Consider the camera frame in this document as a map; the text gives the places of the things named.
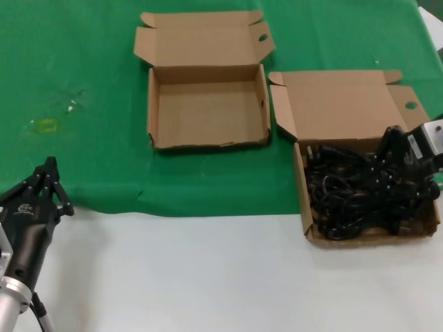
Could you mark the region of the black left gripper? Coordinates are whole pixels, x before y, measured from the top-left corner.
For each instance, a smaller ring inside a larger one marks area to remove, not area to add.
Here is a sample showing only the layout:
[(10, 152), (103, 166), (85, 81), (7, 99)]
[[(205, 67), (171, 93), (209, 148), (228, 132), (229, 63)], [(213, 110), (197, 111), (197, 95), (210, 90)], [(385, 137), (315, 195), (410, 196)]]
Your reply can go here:
[(34, 288), (60, 216), (75, 214), (60, 183), (56, 158), (49, 156), (28, 178), (3, 193), (1, 207), (1, 224), (12, 247), (6, 276)]

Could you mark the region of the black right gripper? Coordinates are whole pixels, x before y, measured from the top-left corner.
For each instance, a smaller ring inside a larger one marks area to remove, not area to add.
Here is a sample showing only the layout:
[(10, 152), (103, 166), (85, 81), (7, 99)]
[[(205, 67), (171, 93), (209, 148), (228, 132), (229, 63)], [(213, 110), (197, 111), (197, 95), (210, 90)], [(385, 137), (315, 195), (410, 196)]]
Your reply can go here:
[(409, 132), (400, 126), (388, 127), (378, 146), (382, 164), (370, 166), (368, 176), (383, 193), (403, 200), (436, 200), (440, 186), (433, 180), (442, 172), (442, 124), (421, 124)]

